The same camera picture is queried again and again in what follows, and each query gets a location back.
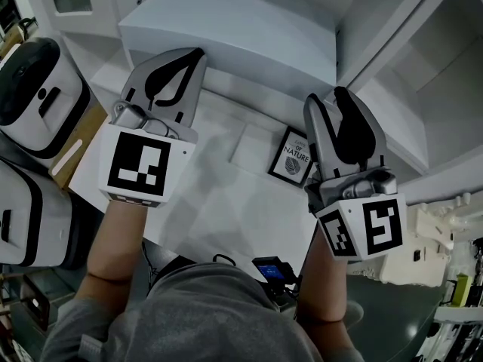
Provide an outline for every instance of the small screen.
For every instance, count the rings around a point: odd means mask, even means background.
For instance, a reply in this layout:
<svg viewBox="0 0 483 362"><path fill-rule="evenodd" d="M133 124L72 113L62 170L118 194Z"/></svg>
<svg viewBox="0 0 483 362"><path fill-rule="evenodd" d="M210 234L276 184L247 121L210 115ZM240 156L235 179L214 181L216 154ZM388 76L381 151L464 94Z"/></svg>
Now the small screen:
<svg viewBox="0 0 483 362"><path fill-rule="evenodd" d="M267 279L285 279L276 265L258 265L257 268Z"/></svg>

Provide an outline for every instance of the forearm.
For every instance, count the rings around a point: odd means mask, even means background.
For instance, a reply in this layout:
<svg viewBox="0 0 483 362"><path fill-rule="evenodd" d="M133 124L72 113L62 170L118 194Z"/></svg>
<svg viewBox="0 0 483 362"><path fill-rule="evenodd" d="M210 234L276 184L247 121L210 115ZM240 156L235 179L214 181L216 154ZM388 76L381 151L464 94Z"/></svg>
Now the forearm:
<svg viewBox="0 0 483 362"><path fill-rule="evenodd" d="M122 312L140 255L147 208L111 201L88 257L76 298L93 298Z"/></svg>
<svg viewBox="0 0 483 362"><path fill-rule="evenodd" d="M88 273L108 281L131 279L139 259L147 208L111 201L88 257Z"/></svg>
<svg viewBox="0 0 483 362"><path fill-rule="evenodd" d="M299 318L321 322L341 321L346 313L347 261L336 261L317 228L303 269L298 300Z"/></svg>

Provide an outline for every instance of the black handheld device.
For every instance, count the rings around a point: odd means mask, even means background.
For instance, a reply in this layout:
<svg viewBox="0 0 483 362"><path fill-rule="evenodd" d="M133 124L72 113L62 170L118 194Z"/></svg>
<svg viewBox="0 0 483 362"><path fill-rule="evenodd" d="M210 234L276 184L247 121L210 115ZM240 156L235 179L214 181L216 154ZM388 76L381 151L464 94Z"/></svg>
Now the black handheld device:
<svg viewBox="0 0 483 362"><path fill-rule="evenodd" d="M278 295L283 293L285 286L298 284L298 277L287 262L282 262L277 256L257 257L251 261L266 279L270 289Z"/></svg>

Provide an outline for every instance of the gray shirt sleeve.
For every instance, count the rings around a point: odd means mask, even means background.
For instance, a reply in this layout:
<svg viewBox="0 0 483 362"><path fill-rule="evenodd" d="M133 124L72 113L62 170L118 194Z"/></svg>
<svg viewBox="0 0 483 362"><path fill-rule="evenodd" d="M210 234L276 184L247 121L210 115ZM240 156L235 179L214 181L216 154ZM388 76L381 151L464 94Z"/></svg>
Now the gray shirt sleeve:
<svg viewBox="0 0 483 362"><path fill-rule="evenodd" d="M94 299L73 299L59 309L57 323L52 329L41 362L77 360L83 335L103 341L115 317Z"/></svg>

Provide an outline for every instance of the person's arm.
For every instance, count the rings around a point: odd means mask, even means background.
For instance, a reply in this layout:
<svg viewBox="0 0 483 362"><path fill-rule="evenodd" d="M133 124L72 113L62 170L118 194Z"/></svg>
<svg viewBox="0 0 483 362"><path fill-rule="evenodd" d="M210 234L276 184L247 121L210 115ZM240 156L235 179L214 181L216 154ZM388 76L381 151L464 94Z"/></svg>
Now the person's arm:
<svg viewBox="0 0 483 362"><path fill-rule="evenodd" d="M336 261L317 228L303 268L297 320L322 358L354 349L342 322L346 313L347 261Z"/></svg>
<svg viewBox="0 0 483 362"><path fill-rule="evenodd" d="M88 273L76 299L95 299L113 314L125 310L146 216L146 207L110 201L92 244Z"/></svg>

